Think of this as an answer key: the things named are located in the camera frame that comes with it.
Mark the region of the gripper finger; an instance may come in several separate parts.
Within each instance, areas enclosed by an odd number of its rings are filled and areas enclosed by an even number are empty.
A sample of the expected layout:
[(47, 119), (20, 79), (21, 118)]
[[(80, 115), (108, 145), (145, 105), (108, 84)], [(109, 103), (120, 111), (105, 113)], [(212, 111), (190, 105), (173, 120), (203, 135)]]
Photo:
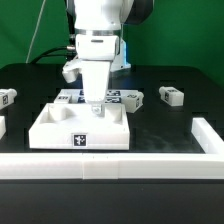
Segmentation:
[(91, 110), (95, 115), (100, 116), (102, 114), (103, 108), (101, 104), (92, 104)]

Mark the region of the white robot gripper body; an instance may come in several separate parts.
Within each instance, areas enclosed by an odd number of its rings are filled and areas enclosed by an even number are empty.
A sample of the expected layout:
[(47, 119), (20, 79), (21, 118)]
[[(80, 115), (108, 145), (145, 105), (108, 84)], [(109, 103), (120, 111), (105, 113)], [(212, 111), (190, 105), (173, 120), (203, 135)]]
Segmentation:
[(68, 83), (82, 75), (84, 97), (88, 104), (103, 104), (108, 89), (111, 64), (119, 52), (117, 35), (76, 35), (77, 58), (67, 62), (62, 74)]

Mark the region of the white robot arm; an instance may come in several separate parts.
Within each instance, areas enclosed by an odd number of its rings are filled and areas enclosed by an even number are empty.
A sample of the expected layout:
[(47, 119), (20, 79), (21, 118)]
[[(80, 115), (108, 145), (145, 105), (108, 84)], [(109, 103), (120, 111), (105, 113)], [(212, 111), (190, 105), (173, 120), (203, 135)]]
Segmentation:
[(82, 75), (84, 97), (92, 112), (102, 113), (111, 65), (120, 55), (123, 24), (137, 25), (152, 13), (155, 0), (68, 0), (75, 16), (77, 55), (62, 74), (68, 83)]

